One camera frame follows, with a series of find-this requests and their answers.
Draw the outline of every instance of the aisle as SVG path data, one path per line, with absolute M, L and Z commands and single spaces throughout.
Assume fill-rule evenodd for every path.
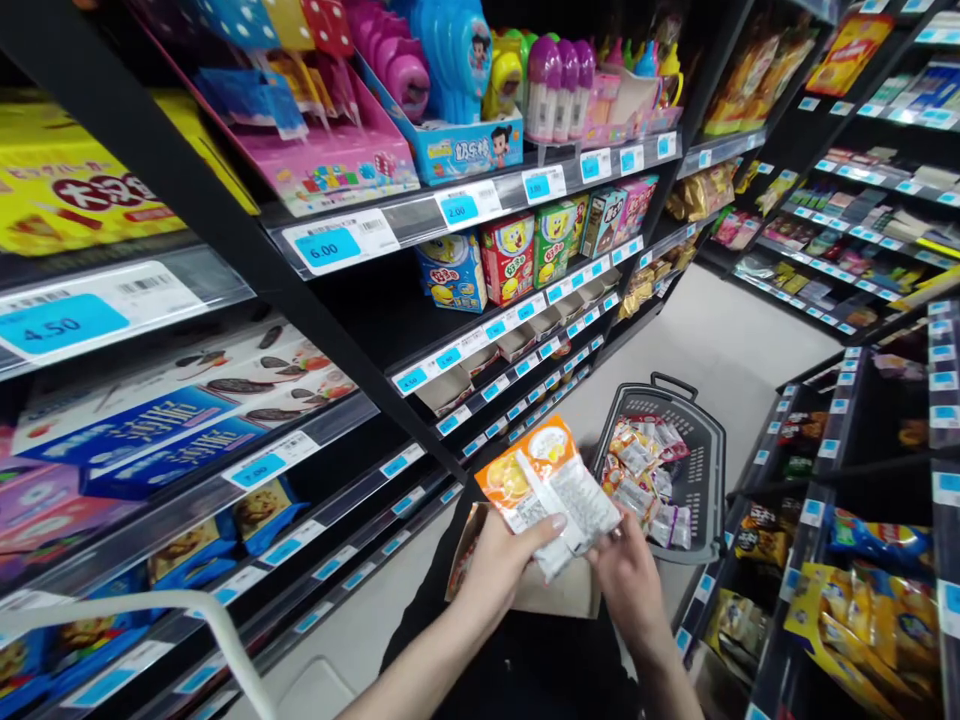
M 618 385 L 649 382 L 654 370 L 673 375 L 699 389 L 698 404 L 726 429 L 729 488 L 770 409 L 774 388 L 839 349 L 838 343 L 811 326 L 694 265 L 667 309 L 565 400 L 560 412 L 578 443 L 592 444 Z M 267 682 L 274 697 L 317 656 L 327 658 L 354 691 L 376 678 L 387 641 L 452 515 L 450 508 L 271 673 Z M 668 616 L 675 612 L 694 571 L 689 566 L 660 565 Z M 326 720 L 339 711 L 346 695 L 323 668 L 314 665 L 298 683 L 297 696 L 284 703 L 284 717 Z M 317 693 L 323 696 L 322 703 L 316 702 Z M 338 703 L 334 698 L 344 699 Z M 255 716 L 244 700 L 227 717 Z

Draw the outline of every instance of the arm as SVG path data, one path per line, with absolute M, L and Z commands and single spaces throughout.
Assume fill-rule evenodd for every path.
M 587 553 L 610 617 L 637 669 L 648 717 L 703 720 L 663 609 L 660 576 L 636 515 L 621 507 L 622 537 L 601 538 Z
M 554 540 L 565 524 L 563 515 L 553 515 L 511 535 L 500 515 L 489 513 L 457 597 L 338 720 L 433 715 L 510 608 L 534 551 Z

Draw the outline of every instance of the yellow snack box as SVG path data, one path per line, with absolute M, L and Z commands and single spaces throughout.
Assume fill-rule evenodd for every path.
M 548 583 L 620 523 L 620 511 L 590 475 L 559 415 L 511 445 L 476 478 L 514 533 L 554 513 L 566 516 L 560 537 L 534 553 Z
M 154 99 L 243 209 L 259 211 L 186 92 Z M 0 248 L 53 255 L 182 230 L 184 222 L 52 102 L 0 103 Z

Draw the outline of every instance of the barcode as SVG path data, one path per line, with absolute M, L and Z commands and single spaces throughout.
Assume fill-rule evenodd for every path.
M 162 285 L 170 284 L 169 275 L 154 275 L 153 277 L 144 278 L 143 280 L 134 280 L 128 283 L 120 283 L 117 287 L 120 289 L 120 292 L 125 295 L 135 295 L 136 293 L 141 293 L 146 290 L 150 290 L 155 287 L 160 287 Z

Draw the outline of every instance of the shopping basket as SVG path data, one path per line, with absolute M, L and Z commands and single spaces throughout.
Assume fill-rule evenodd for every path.
M 659 387 L 657 380 L 683 388 L 690 393 L 690 398 Z M 676 426 L 690 455 L 677 463 L 671 502 L 690 508 L 690 549 L 668 550 L 651 542 L 650 550 L 654 557 L 685 565 L 713 562 L 724 547 L 723 473 L 727 434 L 720 423 L 694 402 L 696 399 L 695 387 L 663 373 L 651 373 L 649 385 L 624 383 L 617 388 L 593 463 L 593 476 L 600 478 L 613 429 L 621 415 L 659 415 Z

